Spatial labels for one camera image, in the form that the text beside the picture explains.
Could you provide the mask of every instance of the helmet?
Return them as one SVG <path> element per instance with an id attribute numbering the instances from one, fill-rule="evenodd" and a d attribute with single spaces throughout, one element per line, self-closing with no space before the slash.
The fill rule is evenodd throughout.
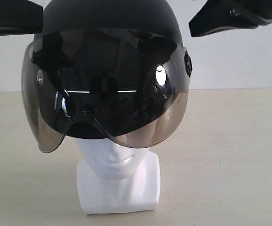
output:
<path id="1" fill-rule="evenodd" d="M 52 0 L 43 14 L 22 69 L 42 152 L 65 136 L 146 148 L 177 129 L 192 64 L 165 0 Z"/>

